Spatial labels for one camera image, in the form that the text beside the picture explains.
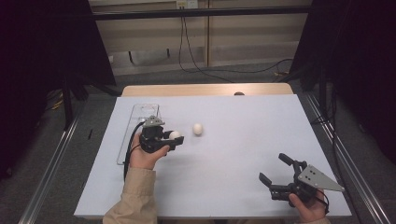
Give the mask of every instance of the white tabletop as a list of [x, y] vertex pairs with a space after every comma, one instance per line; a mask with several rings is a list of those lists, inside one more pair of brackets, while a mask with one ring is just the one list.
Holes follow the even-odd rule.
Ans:
[[[158, 104], [164, 130], [180, 131], [177, 146], [155, 167], [155, 197], [162, 218], [297, 217], [287, 202], [271, 200], [259, 180], [292, 182], [285, 153], [335, 179], [296, 95], [118, 98], [75, 216], [99, 218], [120, 200], [123, 167], [117, 165], [132, 108]], [[194, 123], [204, 133], [192, 133]], [[328, 217], [350, 216], [341, 192], [326, 191]]]

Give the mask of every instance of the human hand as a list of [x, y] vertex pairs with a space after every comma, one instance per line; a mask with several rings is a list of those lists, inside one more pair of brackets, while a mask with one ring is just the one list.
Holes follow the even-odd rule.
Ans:
[[[316, 197], [323, 201], [324, 194], [322, 192], [323, 189], [318, 189]], [[289, 199], [300, 213], [300, 222], [302, 223], [313, 222], [326, 217], [325, 205], [316, 198], [308, 203], [303, 203], [297, 195], [290, 194]]]
[[166, 155], [170, 147], [164, 146], [153, 153], [147, 153], [140, 146], [139, 136], [140, 133], [134, 136], [131, 147], [132, 153], [129, 166], [133, 168], [152, 170], [154, 169], [155, 162], [164, 155]]

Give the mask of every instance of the ping pong ball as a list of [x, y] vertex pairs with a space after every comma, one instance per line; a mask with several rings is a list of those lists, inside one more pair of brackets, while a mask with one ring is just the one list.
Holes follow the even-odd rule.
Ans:
[[202, 127], [202, 124], [200, 123], [196, 123], [194, 124], [194, 126], [192, 127], [192, 131], [196, 134], [196, 135], [200, 135], [202, 133], [202, 131], [204, 130], [204, 128]]
[[179, 138], [180, 136], [181, 136], [181, 133], [180, 133], [180, 132], [172, 131], [172, 132], [169, 134], [169, 139], [170, 139], [170, 140], [175, 140], [175, 138]]

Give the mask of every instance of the sleeve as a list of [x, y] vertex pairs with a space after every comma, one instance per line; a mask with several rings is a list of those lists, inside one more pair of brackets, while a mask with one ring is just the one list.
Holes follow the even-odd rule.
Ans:
[[157, 223], [154, 182], [155, 171], [130, 168], [125, 178], [121, 200], [106, 212], [103, 223]]
[[305, 222], [304, 224], [331, 224], [331, 222], [330, 222], [329, 219], [324, 217], [323, 219], [316, 220], [316, 221], [313, 221], [313, 222]]

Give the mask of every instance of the black cable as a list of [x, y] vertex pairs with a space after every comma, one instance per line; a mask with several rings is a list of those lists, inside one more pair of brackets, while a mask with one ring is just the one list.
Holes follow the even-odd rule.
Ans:
[[130, 150], [130, 148], [131, 148], [131, 146], [132, 146], [132, 142], [134, 141], [134, 135], [136, 134], [137, 129], [138, 129], [140, 126], [142, 126], [144, 123], [145, 123], [145, 122], [143, 121], [143, 122], [140, 122], [140, 123], [138, 123], [138, 124], [136, 125], [136, 127], [134, 128], [134, 131], [132, 132], [131, 139], [129, 140], [128, 147], [127, 147], [126, 153], [125, 153], [125, 161], [124, 161], [124, 174], [123, 174], [123, 176], [124, 176], [124, 181], [125, 181], [125, 178], [126, 178], [126, 174], [128, 173], [129, 160], [131, 159], [132, 151], [133, 151], [135, 148], [137, 148], [137, 147], [140, 146], [140, 145], [137, 145], [136, 147], [134, 147], [134, 148], [132, 148], [132, 149]]
[[194, 63], [194, 66], [198, 69], [198, 71], [195, 71], [195, 72], [201, 72], [202, 74], [204, 74], [204, 75], [206, 75], [206, 76], [215, 77], [215, 78], [219, 78], [219, 79], [221, 79], [221, 80], [227, 81], [227, 82], [234, 83], [233, 81], [231, 81], [231, 80], [229, 80], [229, 79], [227, 79], [227, 78], [218, 77], [218, 76], [214, 76], [214, 75], [210, 75], [210, 74], [204, 72], [203, 70], [201, 70], [201, 69], [197, 66], [197, 64], [196, 64], [196, 62], [195, 62], [195, 60], [194, 60], [194, 57], [192, 56], [191, 45], [190, 45], [190, 40], [189, 40], [189, 35], [188, 35], [187, 25], [186, 25], [186, 18], [184, 18], [184, 17], [181, 18], [180, 48], [179, 48], [179, 50], [178, 50], [178, 64], [180, 65], [181, 70], [183, 70], [183, 71], [185, 71], [185, 72], [188, 72], [188, 73], [195, 73], [195, 72], [191, 72], [191, 71], [188, 71], [188, 70], [184, 69], [183, 66], [181, 65], [181, 61], [180, 61], [181, 47], [182, 47], [182, 45], [183, 45], [183, 33], [184, 33], [183, 31], [184, 31], [184, 26], [186, 27], [185, 33], [186, 33], [186, 38], [187, 38], [187, 44], [189, 45], [190, 56], [191, 56], [191, 58], [192, 58], [192, 62]]
[[323, 200], [321, 200], [320, 198], [318, 198], [317, 196], [315, 196], [315, 198], [320, 202], [320, 203], [323, 203], [324, 205], [325, 205], [325, 209], [324, 209], [324, 212], [325, 212], [325, 214], [328, 214], [329, 213], [329, 207], [330, 207], [330, 201], [329, 201], [329, 198], [327, 197], [327, 195], [324, 193], [324, 192], [322, 192], [321, 190], [318, 190], [321, 194], [323, 194], [323, 196], [326, 198], [326, 202], [324, 202]]
[[[202, 68], [199, 68], [199, 67], [197, 66], [197, 64], [196, 64], [196, 62], [195, 62], [193, 56], [192, 56], [191, 45], [190, 45], [190, 39], [189, 39], [189, 35], [188, 35], [188, 30], [187, 30], [186, 19], [185, 19], [185, 18], [182, 18], [182, 19], [181, 19], [181, 22], [182, 22], [182, 24], [181, 24], [181, 38], [180, 38], [180, 47], [179, 47], [179, 50], [178, 50], [178, 63], [179, 63], [180, 68], [181, 68], [183, 71], [185, 71], [185, 72], [188, 72], [188, 73], [197, 73], [197, 72], [201, 72], [201, 73], [203, 73], [204, 75], [207, 75], [207, 76], [210, 76], [210, 77], [216, 77], [216, 78], [220, 78], [220, 79], [222, 79], [222, 80], [228, 81], [228, 82], [232, 82], [232, 81], [229, 80], [229, 79], [226, 79], [226, 78], [223, 78], [223, 77], [213, 76], [213, 75], [207, 74], [207, 73], [205, 73], [205, 72], [230, 72], [230, 73], [240, 73], [240, 74], [255, 74], [255, 73], [260, 73], [260, 72], [268, 71], [268, 70], [270, 70], [270, 69], [272, 69], [272, 68], [274, 68], [274, 67], [278, 67], [278, 66], [279, 66], [281, 63], [283, 63], [283, 62], [293, 61], [293, 59], [283, 59], [283, 60], [277, 62], [276, 64], [274, 64], [274, 65], [272, 65], [272, 66], [270, 66], [270, 67], [267, 67], [267, 68], [264, 68], [264, 69], [261, 69], [261, 70], [257, 70], [257, 71], [237, 71], [237, 70], [229, 70], [229, 69], [202, 69]], [[191, 56], [191, 58], [192, 58], [192, 61], [193, 61], [193, 63], [194, 63], [194, 66], [198, 69], [197, 71], [188, 71], [188, 70], [186, 70], [185, 68], [183, 68], [183, 66], [181, 65], [181, 60], [180, 60], [180, 58], [181, 58], [181, 47], [182, 47], [182, 45], [183, 45], [184, 27], [186, 28], [185, 34], [186, 34], [186, 38], [187, 38], [187, 42], [188, 42], [188, 46], [189, 46], [190, 56]]]

